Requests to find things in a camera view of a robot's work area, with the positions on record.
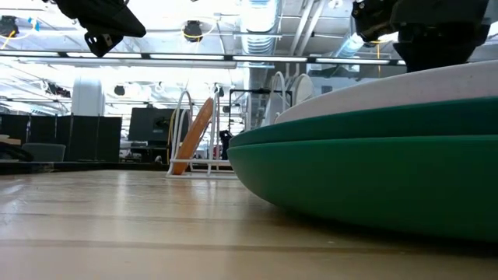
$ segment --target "wooden table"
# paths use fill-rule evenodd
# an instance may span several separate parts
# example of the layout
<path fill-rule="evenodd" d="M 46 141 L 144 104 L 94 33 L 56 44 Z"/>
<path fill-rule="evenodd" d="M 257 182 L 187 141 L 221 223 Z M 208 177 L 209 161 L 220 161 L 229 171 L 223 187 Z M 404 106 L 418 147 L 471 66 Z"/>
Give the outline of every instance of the wooden table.
<path fill-rule="evenodd" d="M 2 279 L 498 279 L 494 249 L 310 222 L 238 181 L 164 175 L 0 177 Z"/>
<path fill-rule="evenodd" d="M 21 145 L 21 140 L 12 138 L 0 138 L 0 142 L 7 143 L 10 145 Z"/>

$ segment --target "cable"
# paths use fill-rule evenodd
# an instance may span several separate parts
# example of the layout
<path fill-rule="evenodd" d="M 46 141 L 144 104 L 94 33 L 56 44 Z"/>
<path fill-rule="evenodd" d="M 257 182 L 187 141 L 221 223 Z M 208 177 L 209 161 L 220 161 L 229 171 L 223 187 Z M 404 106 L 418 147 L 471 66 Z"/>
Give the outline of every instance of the cable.
<path fill-rule="evenodd" d="M 14 36 L 14 34 L 16 34 L 16 31 L 13 30 L 9 36 L 7 37 L 7 39 L 5 40 L 5 43 L 2 45 L 2 50 L 5 48 L 5 46 L 7 45 L 7 43 L 9 42 L 10 38 L 12 38 L 12 36 Z"/>
<path fill-rule="evenodd" d="M 201 38 L 199 37 L 197 39 L 197 45 L 195 46 L 195 50 L 194 50 L 194 54 L 197 54 L 197 51 L 199 49 L 199 45 L 200 45 L 200 41 L 201 41 Z M 184 91 L 187 91 L 187 88 L 188 88 L 188 83 L 190 82 L 190 77 L 192 76 L 192 70 L 194 69 L 194 61 L 192 62 L 192 66 L 190 67 L 190 72 L 188 73 L 188 79 L 187 79 L 187 82 L 185 83 L 185 89 Z"/>

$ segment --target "ceiling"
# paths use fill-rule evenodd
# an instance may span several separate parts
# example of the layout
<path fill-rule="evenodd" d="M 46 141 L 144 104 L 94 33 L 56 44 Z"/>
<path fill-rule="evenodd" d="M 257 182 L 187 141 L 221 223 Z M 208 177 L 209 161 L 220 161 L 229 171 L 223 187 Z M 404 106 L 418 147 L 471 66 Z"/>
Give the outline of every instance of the ceiling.
<path fill-rule="evenodd" d="M 278 18 L 279 25 L 274 54 L 288 55 L 290 46 L 300 23 L 303 7 L 307 1 L 282 0 L 283 9 Z M 331 8 L 326 5 L 314 28 L 314 36 L 304 48 L 303 55 L 330 54 L 338 50 L 349 32 L 352 1 L 337 1 L 339 6 Z M 247 36 L 241 28 L 241 14 L 244 8 L 237 0 L 130 0 L 128 7 L 148 30 L 143 38 L 125 38 L 113 51 L 131 53 L 196 53 L 196 54 L 242 54 L 242 38 Z M 88 51 L 83 39 L 86 32 L 76 21 L 60 13 L 56 5 L 45 4 L 41 0 L 15 0 L 0 2 L 0 15 L 16 16 L 22 40 L 9 40 L 6 50 L 22 51 Z M 32 31 L 29 19 L 36 19 L 40 29 Z M 188 20 L 199 20 L 205 33 L 198 44 L 187 42 L 182 35 L 182 26 Z M 472 60 L 491 60 L 498 58 L 498 46 L 490 40 L 485 46 L 475 51 Z M 398 58 L 391 43 L 382 44 L 377 53 L 376 48 L 362 48 L 358 57 Z M 59 98 L 67 103 L 25 103 L 12 105 L 3 103 L 4 107 L 14 111 L 45 112 L 46 114 L 67 114 L 70 100 L 54 97 L 44 90 L 45 82 L 54 82 L 58 86 L 71 90 L 76 76 L 91 69 L 105 81 L 107 101 L 122 102 L 108 104 L 107 113 L 126 116 L 135 104 L 123 104 L 126 101 L 152 101 L 160 106 L 173 106 L 181 91 L 186 89 L 193 99 L 201 103 L 211 94 L 215 83 L 227 88 L 243 88 L 244 76 L 248 72 L 246 64 L 229 63 L 213 65 L 184 62 L 182 65 L 79 65 L 77 63 L 57 63 L 39 61 L 23 63 L 21 61 L 0 61 L 0 96 L 18 99 Z M 268 65 L 268 75 L 276 70 L 285 71 L 285 64 Z M 317 81 L 344 84 L 338 79 Z M 125 85 L 127 94 L 116 96 L 114 87 Z"/>

